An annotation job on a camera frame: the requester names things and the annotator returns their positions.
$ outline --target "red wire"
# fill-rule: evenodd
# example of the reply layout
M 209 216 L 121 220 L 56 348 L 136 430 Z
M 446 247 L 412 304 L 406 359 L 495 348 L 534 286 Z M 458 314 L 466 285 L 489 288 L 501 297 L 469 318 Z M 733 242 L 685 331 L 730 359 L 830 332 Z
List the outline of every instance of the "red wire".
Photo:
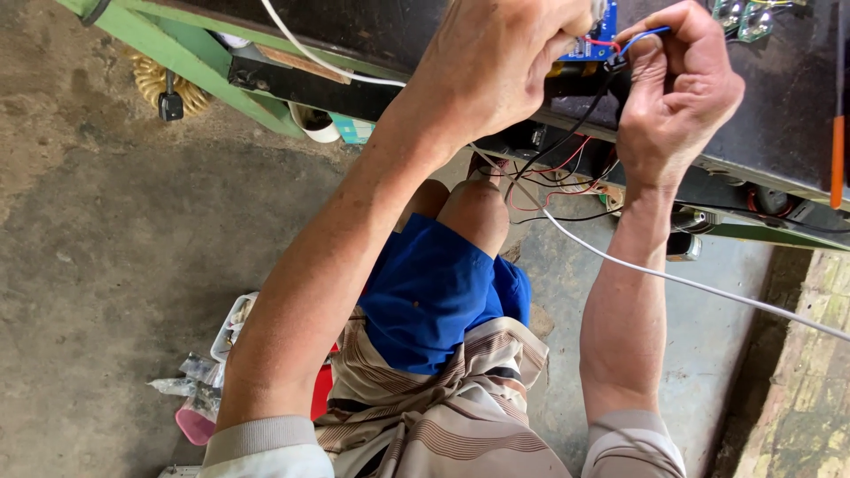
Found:
M 621 47 L 620 47 L 620 44 L 618 44 L 617 42 L 603 42 L 601 40 L 594 40 L 590 37 L 584 37 L 582 39 L 585 42 L 588 42 L 588 43 L 593 44 L 593 45 L 602 45 L 604 47 L 611 47 L 617 52 L 618 55 L 620 54 Z
M 585 189 L 583 191 L 576 191 L 576 192 L 552 191 L 552 192 L 550 192 L 549 194 L 546 195 L 546 204 L 543 204 L 543 207 L 545 208 L 546 206 L 549 205 L 549 197 L 551 197 L 552 195 L 559 194 L 561 196 L 575 196 L 577 194 L 584 194 L 584 193 L 588 192 L 589 190 L 595 188 L 598 183 L 599 183 L 599 179 L 593 181 L 593 184 L 588 186 L 587 189 Z M 518 211 L 538 211 L 539 210 L 538 208 L 522 209 L 522 208 L 517 208 L 516 206 L 514 206 L 513 205 L 513 189 L 511 189 L 511 194 L 507 197 L 507 202 L 511 205 L 511 208 L 514 208 Z
M 532 170 L 531 170 L 531 172 L 532 172 L 532 173 L 549 173 L 549 172 L 552 172 L 552 171 L 554 171 L 554 170 L 556 170 L 556 169 L 563 168 L 564 166 L 566 166 L 566 165 L 567 165 L 567 163 L 568 163 L 568 162 L 570 162 L 570 160 L 571 160 L 571 159 L 573 159 L 573 158 L 575 157 L 575 155 L 579 154 L 579 152 L 580 152 L 580 151 L 584 148 L 584 146 L 587 144 L 587 141 L 590 141 L 590 136 L 588 136 L 588 137 L 585 139 L 585 142 L 584 142 L 584 143 L 581 143 L 581 146 L 579 146 L 579 147 L 578 147 L 578 149 L 577 149 L 577 150 L 575 150 L 575 152 L 573 153 L 573 155 L 572 155 L 572 156 L 570 156 L 570 157 L 568 157 L 568 158 L 567 158 L 567 160 L 566 160 L 566 161 L 564 161 L 564 163 L 563 163 L 563 164 L 561 164 L 560 166 L 556 166 L 556 167 L 554 167 L 554 168 L 549 168 L 549 169 L 532 169 Z

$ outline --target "man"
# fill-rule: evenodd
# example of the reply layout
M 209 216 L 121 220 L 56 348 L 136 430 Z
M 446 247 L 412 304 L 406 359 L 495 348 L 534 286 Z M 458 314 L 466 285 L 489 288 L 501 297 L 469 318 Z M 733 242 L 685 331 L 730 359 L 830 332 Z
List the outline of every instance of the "man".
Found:
M 451 193 L 427 178 L 536 111 L 550 65 L 592 20 L 589 0 L 449 7 L 363 154 L 263 285 L 228 360 L 202 476 L 568 475 L 525 415 L 547 348 L 524 325 L 528 280 L 497 257 L 508 228 L 498 190 L 475 179 L 477 165 Z M 617 40 L 659 26 L 671 33 L 627 52 L 626 202 L 608 249 L 657 270 L 685 170 L 744 91 L 698 3 Z M 581 327 L 584 476 L 684 476 L 658 410 L 664 300 L 660 278 L 603 263 Z M 328 414 L 314 424 L 313 382 L 335 339 Z

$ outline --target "hand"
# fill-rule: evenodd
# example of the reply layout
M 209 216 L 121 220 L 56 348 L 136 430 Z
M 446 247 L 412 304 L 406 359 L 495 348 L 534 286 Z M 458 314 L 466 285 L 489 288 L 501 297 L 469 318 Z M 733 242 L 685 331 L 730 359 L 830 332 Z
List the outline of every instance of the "hand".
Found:
M 692 0 L 650 15 L 616 41 L 660 26 L 672 32 L 642 38 L 626 53 L 632 91 L 620 119 L 617 153 L 629 188 L 675 193 L 688 166 L 738 109 L 744 80 L 729 64 L 722 27 Z
M 450 134 L 456 149 L 527 119 L 543 102 L 552 63 L 592 27 L 592 3 L 603 4 L 454 0 L 384 116 L 426 134 Z

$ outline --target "leg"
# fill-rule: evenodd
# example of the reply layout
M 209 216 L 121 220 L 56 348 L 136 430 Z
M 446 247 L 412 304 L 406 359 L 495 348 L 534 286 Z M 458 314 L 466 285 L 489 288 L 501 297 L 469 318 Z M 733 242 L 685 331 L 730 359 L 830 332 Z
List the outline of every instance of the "leg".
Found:
M 457 185 L 437 221 L 495 258 L 507 238 L 509 222 L 502 194 L 488 179 L 468 179 Z
M 425 179 L 425 182 L 413 193 L 413 197 L 408 201 L 405 210 L 401 212 L 393 231 L 401 232 L 413 213 L 436 219 L 448 199 L 449 188 L 436 179 Z

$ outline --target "workbench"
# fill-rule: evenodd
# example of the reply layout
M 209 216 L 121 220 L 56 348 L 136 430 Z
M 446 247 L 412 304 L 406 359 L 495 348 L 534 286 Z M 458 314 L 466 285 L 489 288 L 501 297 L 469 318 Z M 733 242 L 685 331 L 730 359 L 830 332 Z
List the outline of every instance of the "workbench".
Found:
M 85 17 L 98 0 L 58 0 Z M 325 60 L 377 77 L 410 77 L 436 30 L 445 0 L 274 0 L 281 18 L 303 43 Z M 674 3 L 644 0 L 618 5 L 618 30 Z M 809 200 L 803 223 L 850 229 L 850 191 L 840 211 L 829 202 L 832 117 L 835 110 L 836 0 L 809 0 L 807 12 L 776 16 L 768 38 L 728 45 L 733 68 L 746 81 L 744 101 L 688 171 L 682 201 L 747 208 L 746 188 L 728 178 L 783 191 Z M 282 134 L 303 133 L 288 115 L 291 100 L 345 116 L 375 122 L 399 89 L 352 81 L 335 83 L 311 73 L 249 58 L 216 42 L 221 31 L 276 48 L 297 50 L 280 33 L 259 0 L 112 0 L 95 25 L 179 75 Z M 547 142 L 575 124 L 593 93 L 566 94 L 547 87 L 546 104 L 532 120 L 552 125 Z M 603 98 L 579 130 L 615 140 L 618 101 Z M 496 156 L 524 159 L 498 138 L 480 141 Z M 575 142 L 568 141 L 542 163 L 557 166 Z M 598 165 L 584 162 L 578 174 L 592 176 Z M 622 168 L 604 184 L 625 184 Z M 796 227 L 765 227 L 752 214 L 734 214 L 712 234 L 807 248 L 850 250 L 850 234 Z

